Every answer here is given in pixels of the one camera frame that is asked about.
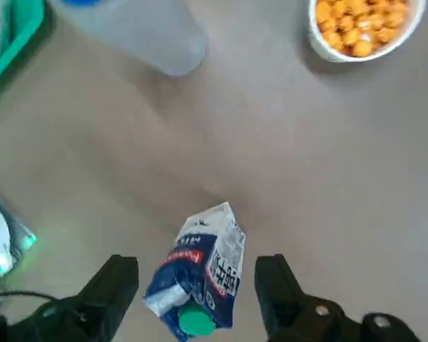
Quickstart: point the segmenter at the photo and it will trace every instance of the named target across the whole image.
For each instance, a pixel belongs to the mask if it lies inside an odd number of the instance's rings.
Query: white bowl
[[[317,20],[315,18],[315,7],[317,6],[317,0],[310,0],[309,3],[309,40],[312,48],[315,52],[326,59],[327,61],[335,63],[347,63],[347,62],[364,62],[371,61],[372,59],[379,58],[387,53],[392,52],[398,46],[404,43],[412,32],[415,31],[417,25],[422,19],[423,12],[427,5],[427,0],[407,0],[409,4],[409,13],[406,19],[406,23],[401,28],[401,34],[395,38],[392,42],[384,45],[383,47],[376,50],[368,57],[350,57],[343,55],[342,53],[331,48],[325,39],[322,37],[320,30],[317,26]]]

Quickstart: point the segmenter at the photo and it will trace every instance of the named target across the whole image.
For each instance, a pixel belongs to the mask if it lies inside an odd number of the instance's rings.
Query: green container
[[[0,55],[0,75],[35,34],[44,18],[44,0],[12,0],[11,40]]]

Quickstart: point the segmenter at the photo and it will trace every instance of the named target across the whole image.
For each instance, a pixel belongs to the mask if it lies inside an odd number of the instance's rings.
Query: gray table
[[[209,341],[265,340],[253,264],[275,252],[310,293],[428,341],[428,9],[388,58],[334,66],[307,47],[304,1],[190,5],[210,51],[185,79],[57,21],[1,94],[0,192],[39,236],[9,286],[66,296],[120,253],[142,295],[184,219],[228,200],[243,284]],[[144,338],[171,341],[137,297],[116,340]]]

